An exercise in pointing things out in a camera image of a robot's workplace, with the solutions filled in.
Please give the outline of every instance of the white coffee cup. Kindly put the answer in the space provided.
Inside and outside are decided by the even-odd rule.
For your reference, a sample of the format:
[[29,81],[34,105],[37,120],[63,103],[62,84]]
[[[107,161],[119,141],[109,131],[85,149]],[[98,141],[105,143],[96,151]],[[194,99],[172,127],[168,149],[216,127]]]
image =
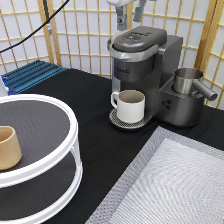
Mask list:
[[136,123],[143,119],[145,95],[136,90],[125,90],[111,94],[111,104],[117,109],[117,117],[125,123]]

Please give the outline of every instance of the mesh sheet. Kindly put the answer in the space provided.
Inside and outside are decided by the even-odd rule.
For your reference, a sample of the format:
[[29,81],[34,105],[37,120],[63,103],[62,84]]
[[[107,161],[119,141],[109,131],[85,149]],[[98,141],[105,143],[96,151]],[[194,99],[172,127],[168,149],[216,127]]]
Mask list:
[[107,194],[105,199],[98,206],[96,211],[92,214],[89,220],[87,220],[86,224],[109,223],[111,216],[165,138],[224,160],[224,153],[222,151],[158,127],[136,158],[127,167],[126,171],[122,174],[114,187]]
[[165,139],[110,224],[222,223],[224,161]]
[[21,161],[11,169],[28,166],[54,151],[70,130],[68,115],[59,107],[35,100],[0,104],[0,126],[16,130],[22,150]]
[[0,220],[24,218],[52,205],[68,190],[75,170],[74,157],[69,153],[47,172],[21,184],[1,188]]

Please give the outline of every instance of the coffee maker drip tray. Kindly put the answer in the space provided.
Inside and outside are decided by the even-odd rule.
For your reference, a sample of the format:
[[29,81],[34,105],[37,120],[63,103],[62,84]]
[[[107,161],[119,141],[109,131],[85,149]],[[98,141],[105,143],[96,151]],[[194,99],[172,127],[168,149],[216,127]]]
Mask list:
[[149,123],[151,118],[152,118],[152,115],[145,112],[145,116],[141,121],[129,124],[129,123],[125,123],[125,122],[118,119],[116,109],[111,110],[111,112],[109,114],[109,119],[110,119],[111,123],[115,127],[123,129],[125,131],[135,131],[135,130],[138,130],[140,128],[143,128],[146,124]]

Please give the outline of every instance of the black tabletop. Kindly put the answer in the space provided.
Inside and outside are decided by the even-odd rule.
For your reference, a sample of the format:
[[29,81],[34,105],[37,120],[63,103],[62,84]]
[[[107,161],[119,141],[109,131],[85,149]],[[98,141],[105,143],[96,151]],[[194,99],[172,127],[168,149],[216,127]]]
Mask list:
[[64,101],[79,123],[82,182],[71,202],[47,224],[85,223],[158,126],[224,149],[224,111],[206,106],[193,128],[175,128],[157,120],[137,132],[114,128],[109,121],[111,85],[109,79],[70,69],[23,92]]

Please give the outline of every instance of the mug handle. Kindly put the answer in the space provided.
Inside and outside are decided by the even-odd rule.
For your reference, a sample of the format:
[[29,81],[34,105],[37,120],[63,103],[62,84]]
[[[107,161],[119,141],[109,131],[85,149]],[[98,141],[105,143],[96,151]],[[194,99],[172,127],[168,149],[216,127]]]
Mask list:
[[114,102],[114,95],[119,95],[119,92],[113,92],[112,94],[111,94],[111,104],[112,104],[112,106],[115,108],[115,109],[117,109],[117,105],[115,104],[115,102]]

